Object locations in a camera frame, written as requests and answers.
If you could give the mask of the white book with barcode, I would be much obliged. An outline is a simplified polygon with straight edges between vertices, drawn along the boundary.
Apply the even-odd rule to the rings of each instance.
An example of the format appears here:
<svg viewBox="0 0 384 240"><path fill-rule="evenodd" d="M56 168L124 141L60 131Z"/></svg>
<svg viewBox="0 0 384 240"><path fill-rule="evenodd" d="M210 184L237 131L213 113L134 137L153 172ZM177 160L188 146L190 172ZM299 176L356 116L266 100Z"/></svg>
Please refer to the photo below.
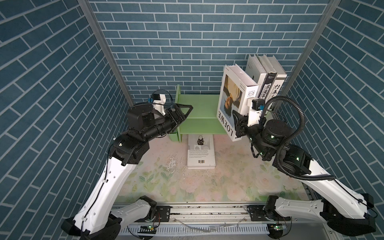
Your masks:
<svg viewBox="0 0 384 240"><path fill-rule="evenodd" d="M214 169L216 157L213 135L188 135L188 169Z"/></svg>

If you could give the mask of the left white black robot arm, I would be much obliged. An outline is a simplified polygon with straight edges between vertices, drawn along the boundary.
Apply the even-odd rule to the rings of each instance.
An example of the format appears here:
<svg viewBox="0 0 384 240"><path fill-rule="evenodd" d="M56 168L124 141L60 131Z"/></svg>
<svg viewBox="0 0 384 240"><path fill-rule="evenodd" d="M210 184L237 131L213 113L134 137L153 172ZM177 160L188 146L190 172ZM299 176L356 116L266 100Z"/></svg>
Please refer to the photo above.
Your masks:
<svg viewBox="0 0 384 240"><path fill-rule="evenodd" d="M149 150L150 141L172 133L192 110L193 106L182 104L173 104L163 112L151 103L131 107L127 112L128 129L109 147L106 165L91 195L75 216L64 220L61 229L81 240L114 240L123 224L159 221L157 202L147 196L118 210L112 207L125 181Z"/></svg>

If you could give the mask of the white La Dame aux camelias book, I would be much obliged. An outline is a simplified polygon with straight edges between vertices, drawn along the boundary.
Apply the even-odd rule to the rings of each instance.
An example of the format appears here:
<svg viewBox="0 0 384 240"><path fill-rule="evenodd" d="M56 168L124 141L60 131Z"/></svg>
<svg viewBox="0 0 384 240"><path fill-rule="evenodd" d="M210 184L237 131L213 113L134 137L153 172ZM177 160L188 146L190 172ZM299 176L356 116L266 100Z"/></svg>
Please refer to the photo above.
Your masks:
<svg viewBox="0 0 384 240"><path fill-rule="evenodd" d="M263 65L256 56L249 55L245 72L250 76L251 79L259 86L257 91L257 97L260 95L262 86L267 77L267 72Z"/></svg>

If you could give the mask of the large white black-spine book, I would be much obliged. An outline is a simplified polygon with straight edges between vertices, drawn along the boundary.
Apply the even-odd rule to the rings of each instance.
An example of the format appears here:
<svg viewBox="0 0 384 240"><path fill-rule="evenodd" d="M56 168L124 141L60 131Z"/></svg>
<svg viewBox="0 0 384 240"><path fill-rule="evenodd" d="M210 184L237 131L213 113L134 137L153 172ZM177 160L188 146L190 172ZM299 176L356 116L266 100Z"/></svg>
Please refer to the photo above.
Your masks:
<svg viewBox="0 0 384 240"><path fill-rule="evenodd" d="M268 59L270 60L272 67L276 70L277 75L274 83L270 87L266 101L269 101L271 98L276 97L279 94L283 86L283 83L285 82L288 76L285 70L283 69L283 67L281 66L281 64L278 62L278 60L275 57L268 57Z"/></svg>

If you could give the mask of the Chinese book with man portrait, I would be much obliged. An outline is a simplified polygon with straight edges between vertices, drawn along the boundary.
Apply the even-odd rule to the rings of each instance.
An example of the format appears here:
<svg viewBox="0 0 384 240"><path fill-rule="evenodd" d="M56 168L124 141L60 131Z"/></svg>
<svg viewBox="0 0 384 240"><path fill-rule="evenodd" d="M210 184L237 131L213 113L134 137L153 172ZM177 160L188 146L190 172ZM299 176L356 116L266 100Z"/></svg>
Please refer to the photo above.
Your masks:
<svg viewBox="0 0 384 240"><path fill-rule="evenodd" d="M264 80L264 83L262 85L260 96L259 96L260 99L265 100L267 98L268 92L269 92L272 84L275 81L275 78L277 76L277 71L275 70L270 59L266 55L258 56L258 58L259 58L260 63L262 64L263 68L265 69L265 71L267 73L265 80Z"/></svg>

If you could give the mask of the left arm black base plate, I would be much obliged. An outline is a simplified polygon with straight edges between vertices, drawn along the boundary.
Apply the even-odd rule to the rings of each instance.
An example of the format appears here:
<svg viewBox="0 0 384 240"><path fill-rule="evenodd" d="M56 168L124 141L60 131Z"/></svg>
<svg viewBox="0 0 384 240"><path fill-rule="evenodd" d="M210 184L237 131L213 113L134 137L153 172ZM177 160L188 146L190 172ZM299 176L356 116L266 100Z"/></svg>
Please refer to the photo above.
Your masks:
<svg viewBox="0 0 384 240"><path fill-rule="evenodd" d="M155 223L169 222L171 206L156 206L150 209L150 220Z"/></svg>

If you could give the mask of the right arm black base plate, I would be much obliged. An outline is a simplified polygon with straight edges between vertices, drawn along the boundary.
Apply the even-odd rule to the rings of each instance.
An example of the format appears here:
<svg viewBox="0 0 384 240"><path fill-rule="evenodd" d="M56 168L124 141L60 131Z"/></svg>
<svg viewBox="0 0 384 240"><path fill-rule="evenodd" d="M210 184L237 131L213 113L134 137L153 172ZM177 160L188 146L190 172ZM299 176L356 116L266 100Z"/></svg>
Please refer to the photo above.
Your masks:
<svg viewBox="0 0 384 240"><path fill-rule="evenodd" d="M252 222L269 221L264 211L264 205L249 205L246 210Z"/></svg>

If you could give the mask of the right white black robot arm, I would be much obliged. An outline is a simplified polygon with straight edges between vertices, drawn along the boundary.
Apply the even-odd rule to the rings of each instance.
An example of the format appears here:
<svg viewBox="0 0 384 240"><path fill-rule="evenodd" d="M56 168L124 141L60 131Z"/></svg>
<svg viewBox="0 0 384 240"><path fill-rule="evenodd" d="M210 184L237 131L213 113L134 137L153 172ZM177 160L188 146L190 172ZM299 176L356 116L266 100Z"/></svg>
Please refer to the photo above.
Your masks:
<svg viewBox="0 0 384 240"><path fill-rule="evenodd" d="M293 201L285 197L269 196L264 206L266 218L281 221L300 217L326 223L332 230L349 237L374 233L376 219L370 214L374 199L370 194L359 194L328 173L312 156L291 140L305 127L305 114L297 107L299 126L293 130L278 120L265 121L264 112L258 121L249 125L250 116L233 111L236 134L251 142L254 157L273 161L280 172L296 179L321 196L320 200Z"/></svg>

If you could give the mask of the white Loewe Foundation Craft Prize book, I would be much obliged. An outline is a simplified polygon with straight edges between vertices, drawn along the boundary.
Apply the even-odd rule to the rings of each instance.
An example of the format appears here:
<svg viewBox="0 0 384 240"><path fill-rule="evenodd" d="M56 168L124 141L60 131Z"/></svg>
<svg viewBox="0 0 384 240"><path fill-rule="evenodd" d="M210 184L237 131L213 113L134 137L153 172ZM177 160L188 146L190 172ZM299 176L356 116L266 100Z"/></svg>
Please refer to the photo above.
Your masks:
<svg viewBox="0 0 384 240"><path fill-rule="evenodd" d="M242 139L236 136L233 111L247 115L248 99L256 96L258 88L255 81L238 65L224 67L217 119L233 142Z"/></svg>

